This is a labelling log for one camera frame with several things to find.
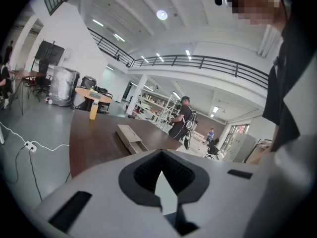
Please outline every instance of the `ceiling light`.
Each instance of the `ceiling light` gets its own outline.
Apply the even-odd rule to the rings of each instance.
[[[176,92],[173,92],[173,94],[180,100],[181,98],[178,96]]]
[[[93,19],[93,22],[97,23],[98,25],[104,26],[100,22],[96,21],[95,19]]]
[[[146,88],[148,88],[148,89],[150,89],[152,92],[154,92],[150,87],[148,87],[148,86],[146,86],[146,85],[144,85]]]
[[[166,20],[166,19],[167,19],[167,13],[166,13],[166,11],[163,11],[163,10],[157,11],[157,17],[158,17],[160,20]]]
[[[113,36],[114,36],[117,40],[122,40],[123,42],[125,42],[125,40],[123,40],[119,35],[114,34]]]

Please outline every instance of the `white power cable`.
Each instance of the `white power cable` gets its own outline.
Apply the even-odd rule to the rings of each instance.
[[[26,141],[23,139],[23,137],[21,137],[18,133],[15,133],[15,132],[12,131],[12,129],[7,128],[6,126],[4,126],[2,122],[0,122],[0,124],[1,124],[4,128],[10,130],[14,135],[19,136],[19,137],[23,140],[24,144],[26,143]],[[63,146],[63,145],[64,145],[64,146],[69,146],[69,145],[66,145],[66,144],[62,144],[62,145],[59,145],[59,146],[57,146],[55,149],[52,150],[52,149],[50,149],[50,148],[48,148],[48,147],[46,147],[46,146],[44,146],[44,145],[41,145],[41,144],[40,144],[39,142],[37,142],[37,141],[31,141],[30,143],[31,143],[31,144],[32,144],[32,143],[37,143],[37,144],[39,144],[40,146],[42,146],[43,148],[46,148],[46,149],[48,149],[48,150],[50,150],[50,151],[55,151],[57,148],[59,148],[59,147],[61,147],[61,146]]]

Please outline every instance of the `ceiling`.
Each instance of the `ceiling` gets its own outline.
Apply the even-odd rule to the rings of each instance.
[[[167,20],[157,18],[158,10],[167,12]],[[163,56],[183,54],[186,49],[194,51],[198,41],[212,41],[211,36],[217,30],[222,31],[224,39],[228,35],[240,38],[242,46],[246,39],[254,40],[256,50],[265,31],[265,25],[246,24],[238,20],[225,5],[215,5],[214,0],[80,0],[80,12],[89,28],[126,52],[133,51],[131,55],[135,59],[139,59],[140,54],[151,57],[156,52]],[[104,26],[97,25],[93,19]],[[164,42],[158,44],[155,41],[155,38],[162,40],[164,36],[173,36],[178,30],[184,31],[184,34],[177,43],[171,45],[166,42],[165,45]],[[198,38],[197,32],[202,30],[204,34]],[[114,33],[125,42],[116,40]],[[149,40],[154,41],[141,45]]]
[[[140,78],[140,75],[134,75],[131,78],[131,82],[138,84]],[[215,91],[212,86],[158,76],[149,77],[146,85],[155,92],[166,96],[169,96],[173,91],[177,92],[180,97],[188,96],[191,105],[196,111],[206,116],[214,114],[213,118],[220,122],[225,122],[247,114],[252,115],[253,112],[255,112],[254,114],[257,116],[259,115],[259,109],[254,103],[228,92],[219,91],[218,89]],[[215,106],[219,107],[216,114],[212,112]]]

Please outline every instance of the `plastic bottle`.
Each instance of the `plastic bottle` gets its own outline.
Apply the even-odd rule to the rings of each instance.
[[[96,119],[96,114],[97,114],[97,110],[98,110],[98,102],[99,101],[94,100],[93,104],[91,105],[90,114],[89,114],[90,120]]]

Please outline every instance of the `box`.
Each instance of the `box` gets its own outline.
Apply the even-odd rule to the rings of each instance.
[[[148,151],[142,140],[129,125],[118,124],[117,133],[131,154]]]

